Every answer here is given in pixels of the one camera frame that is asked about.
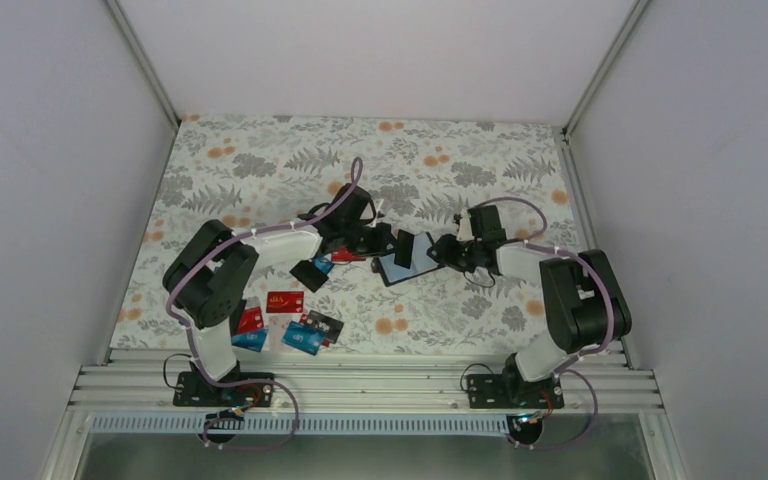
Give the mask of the black card holder wallet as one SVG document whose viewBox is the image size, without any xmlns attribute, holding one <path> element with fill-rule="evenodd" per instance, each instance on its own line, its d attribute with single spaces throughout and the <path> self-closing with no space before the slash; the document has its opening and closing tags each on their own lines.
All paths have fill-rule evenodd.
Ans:
<svg viewBox="0 0 768 480">
<path fill-rule="evenodd" d="M 428 254 L 433 243 L 434 240 L 430 233 L 420 233 L 413 239 L 407 266 L 398 264 L 396 262 L 398 255 L 390 253 L 372 260 L 372 272 L 379 275 L 385 286 L 391 287 L 440 270 L 443 265 Z"/>
</svg>

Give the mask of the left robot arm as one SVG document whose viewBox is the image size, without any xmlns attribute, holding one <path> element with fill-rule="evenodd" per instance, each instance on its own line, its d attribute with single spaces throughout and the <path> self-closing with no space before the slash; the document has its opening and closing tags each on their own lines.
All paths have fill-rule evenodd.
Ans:
<svg viewBox="0 0 768 480">
<path fill-rule="evenodd" d="M 315 292 L 328 276 L 314 261 L 345 249 L 360 258 L 391 253 L 396 237 L 379 218 L 371 195 L 344 185 L 329 204 L 274 226 L 237 234 L 219 220 L 204 223 L 164 273 L 167 311 L 184 326 L 199 392 L 215 405 L 238 391 L 229 322 L 244 299 L 251 275 L 279 264 Z"/>
</svg>

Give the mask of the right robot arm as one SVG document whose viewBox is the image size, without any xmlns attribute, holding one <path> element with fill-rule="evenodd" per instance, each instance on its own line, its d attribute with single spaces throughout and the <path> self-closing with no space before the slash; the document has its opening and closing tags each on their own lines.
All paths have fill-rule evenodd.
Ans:
<svg viewBox="0 0 768 480">
<path fill-rule="evenodd" d="M 494 277 L 520 278 L 539 270 L 547 332 L 511 354 L 501 384 L 504 399 L 525 407 L 540 393 L 540 382 L 556 377 L 584 356 L 599 354 L 629 334 L 632 318 L 606 253 L 575 253 L 507 236 L 496 207 L 501 197 L 466 209 L 458 232 L 428 250 L 437 263 L 461 273 L 481 268 Z"/>
</svg>

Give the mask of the red VIP card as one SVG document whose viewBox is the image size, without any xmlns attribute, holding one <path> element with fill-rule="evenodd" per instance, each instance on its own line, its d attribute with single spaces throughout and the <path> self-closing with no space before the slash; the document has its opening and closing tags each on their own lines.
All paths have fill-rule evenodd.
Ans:
<svg viewBox="0 0 768 480">
<path fill-rule="evenodd" d="M 363 262 L 365 260 L 365 257 L 352 254 L 346 249 L 341 249 L 331 254 L 331 261 L 336 264 Z"/>
</svg>

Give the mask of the blue card under black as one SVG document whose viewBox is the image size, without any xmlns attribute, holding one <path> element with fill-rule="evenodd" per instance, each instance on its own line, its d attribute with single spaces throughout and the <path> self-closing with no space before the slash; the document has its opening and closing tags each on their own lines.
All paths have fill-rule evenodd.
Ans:
<svg viewBox="0 0 768 480">
<path fill-rule="evenodd" d="M 324 275 L 329 275 L 335 267 L 334 262 L 326 256 L 313 258 L 311 262 Z"/>
</svg>

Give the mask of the black patterned card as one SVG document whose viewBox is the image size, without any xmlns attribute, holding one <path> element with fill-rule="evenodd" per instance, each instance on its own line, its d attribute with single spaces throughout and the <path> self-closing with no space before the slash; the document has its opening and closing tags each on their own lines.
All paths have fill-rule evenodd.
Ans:
<svg viewBox="0 0 768 480">
<path fill-rule="evenodd" d="M 344 328 L 341 320 L 315 310 L 303 313 L 301 323 L 324 334 L 323 346 L 337 343 Z"/>
</svg>

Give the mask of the red card centre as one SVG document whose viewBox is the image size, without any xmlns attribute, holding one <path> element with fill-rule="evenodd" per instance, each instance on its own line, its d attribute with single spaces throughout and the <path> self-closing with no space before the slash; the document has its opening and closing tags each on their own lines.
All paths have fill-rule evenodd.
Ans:
<svg viewBox="0 0 768 480">
<path fill-rule="evenodd" d="M 304 312 L 304 292 L 270 291 L 265 309 L 269 314 L 301 314 Z"/>
</svg>

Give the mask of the blue card lower centre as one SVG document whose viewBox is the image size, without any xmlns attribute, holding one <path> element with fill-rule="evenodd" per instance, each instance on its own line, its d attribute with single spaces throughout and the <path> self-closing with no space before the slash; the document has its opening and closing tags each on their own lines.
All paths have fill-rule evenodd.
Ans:
<svg viewBox="0 0 768 480">
<path fill-rule="evenodd" d="M 319 329 L 299 322 L 290 322 L 281 341 L 286 346 L 316 356 L 325 339 L 326 334 Z"/>
</svg>

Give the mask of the red card lower left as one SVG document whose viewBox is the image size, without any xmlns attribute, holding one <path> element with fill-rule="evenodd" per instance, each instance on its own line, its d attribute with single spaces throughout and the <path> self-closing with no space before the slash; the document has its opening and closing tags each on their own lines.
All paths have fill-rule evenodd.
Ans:
<svg viewBox="0 0 768 480">
<path fill-rule="evenodd" d="M 247 299 L 240 311 L 235 334 L 242 335 L 264 329 L 265 327 L 265 319 L 260 301 L 257 298 Z"/>
</svg>

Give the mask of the blue card lower left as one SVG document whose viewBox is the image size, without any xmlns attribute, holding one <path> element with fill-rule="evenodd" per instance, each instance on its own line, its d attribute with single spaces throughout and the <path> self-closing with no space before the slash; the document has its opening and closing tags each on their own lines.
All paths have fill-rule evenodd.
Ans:
<svg viewBox="0 0 768 480">
<path fill-rule="evenodd" d="M 231 336 L 231 344 L 252 352 L 261 352 L 266 344 L 268 330 L 266 328 L 238 333 Z"/>
</svg>

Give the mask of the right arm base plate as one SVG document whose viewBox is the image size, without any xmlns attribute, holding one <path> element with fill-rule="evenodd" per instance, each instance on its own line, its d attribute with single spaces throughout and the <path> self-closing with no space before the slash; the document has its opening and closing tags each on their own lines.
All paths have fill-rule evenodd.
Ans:
<svg viewBox="0 0 768 480">
<path fill-rule="evenodd" d="M 565 406 L 560 380 L 506 380 L 501 374 L 469 374 L 465 387 L 472 409 L 560 409 Z"/>
</svg>

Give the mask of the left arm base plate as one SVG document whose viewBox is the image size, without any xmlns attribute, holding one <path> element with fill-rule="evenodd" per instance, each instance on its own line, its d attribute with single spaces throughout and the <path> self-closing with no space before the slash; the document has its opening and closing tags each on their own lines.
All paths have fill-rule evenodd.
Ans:
<svg viewBox="0 0 768 480">
<path fill-rule="evenodd" d="M 176 407 L 259 407 L 271 406 L 274 389 L 271 385 L 251 384 L 220 388 L 209 384 L 198 372 L 178 375 L 172 404 Z"/>
</svg>

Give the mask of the aluminium rail frame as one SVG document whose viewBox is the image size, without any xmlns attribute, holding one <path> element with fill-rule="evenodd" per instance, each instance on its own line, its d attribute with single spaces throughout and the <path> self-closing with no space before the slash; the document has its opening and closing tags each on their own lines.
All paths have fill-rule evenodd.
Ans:
<svg viewBox="0 0 768 480">
<path fill-rule="evenodd" d="M 241 351 L 248 371 L 271 372 L 296 397 L 304 413 L 462 414 L 468 397 L 464 370 L 498 370 L 501 355 L 406 355 Z M 80 369 L 68 405 L 75 410 L 169 410 L 170 384 L 189 365 L 169 350 L 115 349 L 101 366 Z M 663 409 L 655 375 L 632 370 L 620 351 L 591 356 L 562 377 L 564 412 L 588 413 L 594 399 L 603 413 Z M 589 394 L 594 386 L 597 394 Z"/>
</svg>

